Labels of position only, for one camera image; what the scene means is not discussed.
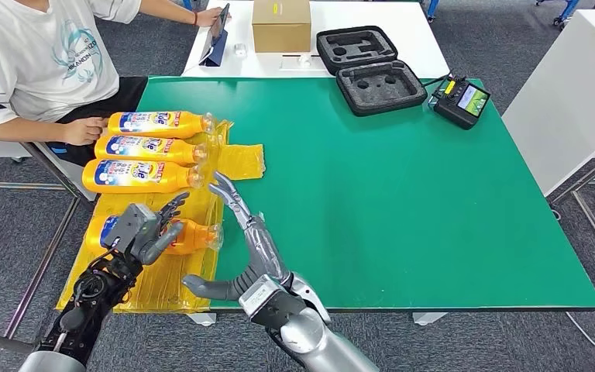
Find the black shorts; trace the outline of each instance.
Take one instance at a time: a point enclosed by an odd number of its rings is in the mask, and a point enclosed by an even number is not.
[[[138,109],[138,103],[147,86],[146,77],[121,77],[119,78],[119,91],[111,98],[93,102],[89,105],[78,107],[58,120],[67,124],[76,119],[91,117],[108,118],[116,112],[131,112]],[[47,142],[46,145],[60,159],[70,163],[84,166],[95,158],[95,145],[75,146],[62,142]]]

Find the open carrying case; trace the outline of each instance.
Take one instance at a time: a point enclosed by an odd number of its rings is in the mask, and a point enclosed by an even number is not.
[[[316,35],[316,47],[357,116],[420,105],[428,97],[380,27],[322,31]]]

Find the gray carpet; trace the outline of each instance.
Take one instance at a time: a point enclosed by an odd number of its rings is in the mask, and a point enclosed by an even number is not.
[[[591,5],[582,2],[581,8]],[[444,1],[432,29],[455,72],[483,79],[503,111],[559,34],[550,22],[562,7],[562,2],[534,7],[529,0]],[[99,27],[123,75],[179,74],[195,35],[190,26],[144,15],[131,25],[100,22]],[[53,178],[32,161],[0,160],[0,181]],[[595,212],[595,186],[583,195]],[[69,201],[62,192],[0,191],[0,333]],[[560,212],[560,223],[595,284],[593,230],[572,199]],[[32,341],[49,325],[89,216],[80,206],[17,339]],[[595,312],[575,316],[595,339]],[[595,371],[595,349],[563,313],[456,313],[426,327],[412,323],[406,313],[336,314],[334,320],[334,328],[385,371]],[[21,360],[0,353],[0,371],[17,370]],[[300,370],[239,314],[220,315],[208,328],[182,315],[113,315],[89,367],[109,372]]]

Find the clear bottle nozzle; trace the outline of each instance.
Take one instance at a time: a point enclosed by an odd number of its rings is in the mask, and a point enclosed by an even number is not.
[[[224,234],[222,233],[222,225],[216,224],[208,227],[206,236],[206,245],[215,252],[218,252],[222,248],[224,242]]]
[[[200,143],[193,149],[193,160],[197,164],[202,164],[208,159],[208,146],[206,143]]]
[[[201,188],[204,184],[204,176],[200,174],[200,167],[195,165],[188,170],[188,186],[191,188]]]
[[[208,134],[212,134],[215,131],[215,120],[210,112],[201,116],[201,128]]]

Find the human hand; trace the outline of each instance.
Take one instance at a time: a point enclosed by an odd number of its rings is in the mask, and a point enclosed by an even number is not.
[[[99,139],[103,128],[108,125],[104,118],[77,119],[63,124],[63,142],[70,145],[89,145]]]
[[[220,7],[213,8],[213,9],[206,9],[203,12],[195,13],[195,16],[197,17],[197,26],[200,26],[200,27],[213,26],[213,23],[215,23],[215,20],[218,18],[218,16],[220,16],[220,13],[222,13],[222,8],[220,8]]]

